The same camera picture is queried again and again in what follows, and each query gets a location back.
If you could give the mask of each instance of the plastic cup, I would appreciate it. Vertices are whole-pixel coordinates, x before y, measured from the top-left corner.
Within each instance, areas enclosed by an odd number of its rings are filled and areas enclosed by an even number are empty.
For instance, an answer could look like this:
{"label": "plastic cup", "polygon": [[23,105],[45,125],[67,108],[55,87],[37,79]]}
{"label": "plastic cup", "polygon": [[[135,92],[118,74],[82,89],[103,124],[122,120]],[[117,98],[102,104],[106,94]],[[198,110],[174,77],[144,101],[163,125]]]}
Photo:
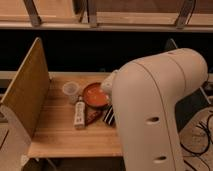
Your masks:
{"label": "plastic cup", "polygon": [[63,85],[62,91],[69,97],[69,102],[75,104],[78,101],[80,86],[78,83],[70,81]]}

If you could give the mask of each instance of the black cable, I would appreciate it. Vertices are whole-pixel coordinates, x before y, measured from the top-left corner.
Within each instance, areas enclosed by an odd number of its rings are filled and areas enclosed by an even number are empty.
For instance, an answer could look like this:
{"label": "black cable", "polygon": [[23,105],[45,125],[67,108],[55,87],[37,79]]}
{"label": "black cable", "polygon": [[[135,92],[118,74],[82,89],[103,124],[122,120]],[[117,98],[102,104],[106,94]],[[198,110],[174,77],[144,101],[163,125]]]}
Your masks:
{"label": "black cable", "polygon": [[210,139],[211,139],[211,143],[213,144],[213,140],[212,140],[212,136],[211,136],[211,129],[210,129],[210,126],[209,126],[209,122],[210,122],[210,119],[213,117],[213,114],[209,115],[209,117],[207,118],[207,121],[206,121],[206,126],[207,126],[207,129],[210,133]]}
{"label": "black cable", "polygon": [[187,162],[186,160],[184,160],[184,163],[186,165],[188,165],[193,171],[197,171],[197,169],[194,168],[194,166],[192,166],[189,162]]}
{"label": "black cable", "polygon": [[205,127],[205,126],[203,125],[202,122],[200,122],[199,125],[198,125],[197,127],[200,128],[200,129],[202,129],[203,131],[205,131],[205,133],[206,133],[206,135],[207,135],[208,144],[207,144],[207,146],[205,147],[205,149],[204,149],[203,151],[201,151],[201,152],[195,152],[195,151],[192,151],[192,150],[188,149],[187,147],[185,147],[185,145],[183,145],[182,143],[180,143],[180,145],[181,145],[181,147],[182,147],[185,151],[187,151],[187,152],[189,152],[189,153],[191,153],[191,154],[193,154],[193,155],[195,155],[195,156],[201,156],[201,155],[203,155],[204,153],[206,153],[206,152],[209,150],[210,143],[211,143],[211,135],[210,135],[210,131],[207,129],[207,127]]}
{"label": "black cable", "polygon": [[206,165],[206,167],[208,168],[208,170],[211,171],[209,165],[200,156],[195,156],[195,157],[197,157],[198,159],[200,159],[200,161],[202,161]]}

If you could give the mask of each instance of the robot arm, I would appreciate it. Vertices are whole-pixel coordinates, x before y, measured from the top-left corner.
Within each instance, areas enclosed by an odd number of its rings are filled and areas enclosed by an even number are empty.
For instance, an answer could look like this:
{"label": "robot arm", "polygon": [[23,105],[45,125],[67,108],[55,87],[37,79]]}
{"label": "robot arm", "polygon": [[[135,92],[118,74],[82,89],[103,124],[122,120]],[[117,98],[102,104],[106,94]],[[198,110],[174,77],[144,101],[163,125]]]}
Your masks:
{"label": "robot arm", "polygon": [[191,49],[136,59],[116,72],[112,105],[128,171],[185,170],[174,109],[207,77],[205,60]]}

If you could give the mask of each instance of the white bottle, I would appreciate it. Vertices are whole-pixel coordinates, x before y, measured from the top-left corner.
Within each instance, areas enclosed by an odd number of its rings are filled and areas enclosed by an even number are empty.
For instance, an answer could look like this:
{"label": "white bottle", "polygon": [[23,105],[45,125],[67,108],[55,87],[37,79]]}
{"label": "white bottle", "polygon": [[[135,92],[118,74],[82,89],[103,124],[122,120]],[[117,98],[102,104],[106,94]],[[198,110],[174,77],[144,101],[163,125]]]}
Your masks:
{"label": "white bottle", "polygon": [[76,129],[85,128],[85,103],[82,96],[79,96],[75,104],[74,127]]}

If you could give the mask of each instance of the wooden board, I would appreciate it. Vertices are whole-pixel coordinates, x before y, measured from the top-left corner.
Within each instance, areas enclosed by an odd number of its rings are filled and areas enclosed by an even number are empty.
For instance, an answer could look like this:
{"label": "wooden board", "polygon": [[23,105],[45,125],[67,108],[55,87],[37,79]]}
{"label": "wooden board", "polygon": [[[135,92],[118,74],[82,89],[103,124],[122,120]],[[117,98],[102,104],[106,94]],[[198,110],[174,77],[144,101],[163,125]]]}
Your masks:
{"label": "wooden board", "polygon": [[42,42],[37,38],[1,99],[0,111],[24,139],[34,134],[49,82]]}
{"label": "wooden board", "polygon": [[[202,131],[200,128],[197,128],[196,125],[198,125],[200,121],[206,124],[206,120],[208,116],[211,114],[211,112],[209,112],[210,110],[212,111],[213,107],[200,110],[186,125],[186,127],[184,127],[183,130],[180,132],[179,134],[180,141],[188,149],[195,152],[201,152],[206,147],[207,137],[205,135],[205,132]],[[213,125],[213,119],[211,119],[209,123],[211,132],[213,131],[212,125]],[[208,167],[198,157],[189,157],[192,155],[185,150],[182,150],[182,153],[184,156],[184,160],[189,162],[197,170],[202,170],[202,171],[209,170]],[[213,168],[212,154],[213,154],[213,147],[212,147],[212,144],[210,144],[210,148],[208,149],[208,151],[200,156],[200,158],[204,160],[204,162],[206,162],[206,164],[211,169]]]}
{"label": "wooden board", "polygon": [[[77,22],[81,17],[75,13],[72,0],[34,0],[38,14],[43,22]],[[83,0],[75,2],[78,9],[83,9]],[[29,21],[26,7],[22,0],[0,0],[0,20]]]}
{"label": "wooden board", "polygon": [[76,81],[81,89],[92,82],[100,82],[104,75],[71,75],[52,78],[41,111],[38,126],[29,148],[29,157],[106,157],[121,156],[117,131],[100,118],[85,130],[73,127],[74,106],[63,94],[67,81]]}
{"label": "wooden board", "polygon": [[[174,25],[179,13],[98,12],[98,23]],[[212,26],[213,14],[193,14],[189,26]]]}

